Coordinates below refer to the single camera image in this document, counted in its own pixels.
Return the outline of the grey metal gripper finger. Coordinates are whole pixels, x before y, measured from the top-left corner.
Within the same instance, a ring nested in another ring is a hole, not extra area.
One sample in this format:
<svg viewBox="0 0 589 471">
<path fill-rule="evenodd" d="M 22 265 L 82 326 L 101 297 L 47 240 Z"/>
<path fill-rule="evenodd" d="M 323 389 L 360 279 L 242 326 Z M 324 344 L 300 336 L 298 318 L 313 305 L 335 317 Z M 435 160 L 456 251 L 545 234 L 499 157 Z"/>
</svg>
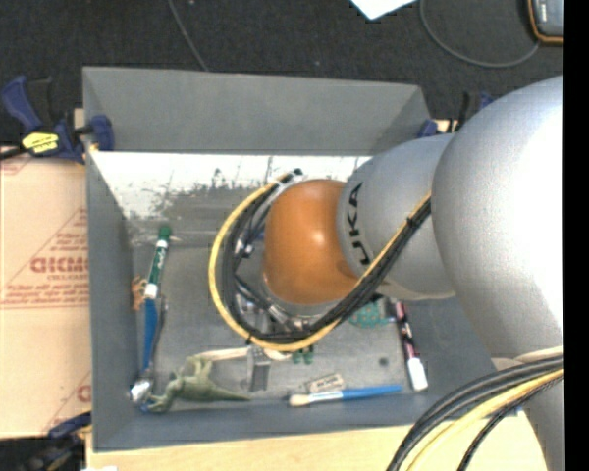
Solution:
<svg viewBox="0 0 589 471">
<path fill-rule="evenodd" d="M 271 359 L 258 346 L 252 346 L 247 355 L 248 390 L 251 393 L 266 391 L 269 384 Z"/>
</svg>

